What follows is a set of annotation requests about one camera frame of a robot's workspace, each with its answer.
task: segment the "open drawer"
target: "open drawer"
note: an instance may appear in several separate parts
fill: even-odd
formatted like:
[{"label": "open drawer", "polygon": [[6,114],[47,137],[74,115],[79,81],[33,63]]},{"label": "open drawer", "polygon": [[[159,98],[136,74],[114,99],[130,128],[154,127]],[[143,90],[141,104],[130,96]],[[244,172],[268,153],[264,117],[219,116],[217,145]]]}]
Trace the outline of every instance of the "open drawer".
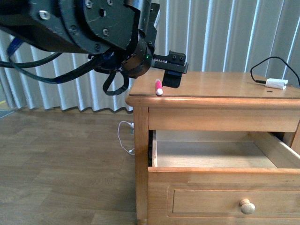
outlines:
[{"label": "open drawer", "polygon": [[300,224],[300,156],[266,132],[157,131],[149,225]]}]

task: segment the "red marker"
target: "red marker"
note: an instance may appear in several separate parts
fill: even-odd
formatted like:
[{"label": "red marker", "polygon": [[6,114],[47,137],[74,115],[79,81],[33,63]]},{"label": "red marker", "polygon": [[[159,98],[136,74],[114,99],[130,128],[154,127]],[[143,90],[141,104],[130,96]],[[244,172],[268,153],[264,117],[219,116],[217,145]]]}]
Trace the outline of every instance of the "red marker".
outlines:
[{"label": "red marker", "polygon": [[159,79],[156,79],[155,81],[155,91],[157,95],[163,95],[163,87]]}]

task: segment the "black cable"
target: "black cable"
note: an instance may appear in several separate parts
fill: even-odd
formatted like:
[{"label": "black cable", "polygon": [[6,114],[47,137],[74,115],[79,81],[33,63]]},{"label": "black cable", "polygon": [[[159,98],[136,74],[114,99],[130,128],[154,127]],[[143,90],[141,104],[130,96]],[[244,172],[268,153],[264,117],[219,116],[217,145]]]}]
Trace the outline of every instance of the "black cable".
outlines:
[{"label": "black cable", "polygon": [[266,81],[254,79],[253,74],[252,74],[252,70],[253,70],[255,67],[261,65],[262,63],[264,63],[265,61],[267,61],[267,60],[269,60],[269,59],[279,59],[279,60],[283,61],[283,63],[284,63],[284,64],[285,64],[285,65],[286,65],[286,66],[287,66],[287,67],[288,67],[288,68],[296,75],[296,77],[297,77],[297,79],[298,79],[299,86],[300,86],[300,78],[299,78],[298,74],[290,67],[289,64],[287,64],[287,62],[286,62],[284,59],[282,59],[282,58],[280,58],[280,57],[278,57],[278,56],[270,56],[270,57],[266,58],[265,60],[261,61],[260,63],[256,64],[255,66],[253,66],[253,67],[250,69],[250,74],[251,74],[252,80],[253,80],[254,82],[256,82],[256,83],[264,83],[264,84],[266,83]]},{"label": "black cable", "polygon": [[125,72],[121,72],[121,74],[122,74],[123,80],[124,80],[123,86],[118,88],[117,90],[108,90],[109,86],[112,84],[112,82],[116,76],[116,71],[112,71],[109,74],[107,80],[103,84],[103,91],[105,92],[105,94],[107,94],[109,96],[120,95],[128,89],[128,86],[129,86],[128,74]]},{"label": "black cable", "polygon": [[[52,60],[56,59],[59,57],[62,53],[56,52],[53,53],[52,55],[38,61],[34,62],[22,62],[22,63],[15,63],[19,68],[25,69],[25,68],[32,68],[32,67],[39,67],[41,65],[44,65],[48,62],[51,62]],[[0,67],[5,67],[5,68],[14,68],[13,65],[10,62],[3,62],[0,61]]]},{"label": "black cable", "polygon": [[26,76],[29,76],[38,81],[42,81],[45,83],[56,83],[56,84],[65,83],[65,82],[74,80],[74,79],[86,74],[87,72],[101,66],[101,64],[103,64],[103,62],[104,62],[102,55],[97,55],[92,60],[88,61],[87,63],[81,65],[77,69],[74,69],[64,75],[61,75],[61,76],[58,76],[55,78],[45,78],[45,77],[37,76],[37,75],[32,74],[24,69],[19,68],[17,66],[17,64],[14,63],[10,57],[8,59],[9,59],[9,62],[11,63],[11,65],[20,73],[22,73]]}]

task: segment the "drawer knob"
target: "drawer knob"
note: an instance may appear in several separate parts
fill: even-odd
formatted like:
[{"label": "drawer knob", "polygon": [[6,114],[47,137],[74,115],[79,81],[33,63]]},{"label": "drawer knob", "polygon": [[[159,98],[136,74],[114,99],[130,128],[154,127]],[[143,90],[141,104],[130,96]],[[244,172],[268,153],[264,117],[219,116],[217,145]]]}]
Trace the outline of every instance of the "drawer knob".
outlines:
[{"label": "drawer knob", "polygon": [[242,213],[249,215],[255,212],[255,205],[250,203],[248,199],[243,199],[240,202],[240,210]]}]

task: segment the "white cord on floor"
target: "white cord on floor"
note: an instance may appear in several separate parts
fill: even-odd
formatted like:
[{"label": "white cord on floor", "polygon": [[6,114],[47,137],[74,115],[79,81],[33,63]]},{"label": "white cord on floor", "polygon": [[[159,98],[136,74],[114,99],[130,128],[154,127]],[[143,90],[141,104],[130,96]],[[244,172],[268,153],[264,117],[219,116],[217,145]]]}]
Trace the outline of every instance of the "white cord on floor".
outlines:
[{"label": "white cord on floor", "polygon": [[127,124],[129,124],[129,126],[131,126],[131,127],[132,127],[133,124],[132,124],[132,123],[129,123],[129,122],[127,122],[127,121],[121,121],[121,122],[119,123],[119,126],[118,126],[118,139],[119,139],[119,141],[120,141],[121,147],[122,147],[128,154],[134,156],[135,154],[132,153],[132,151],[134,150],[134,148],[131,149],[131,150],[127,150],[127,149],[125,149],[125,148],[123,147],[123,145],[122,145],[122,142],[121,142],[121,139],[120,139],[120,135],[119,135],[119,132],[120,132],[120,125],[121,125],[122,123],[127,123]]}]

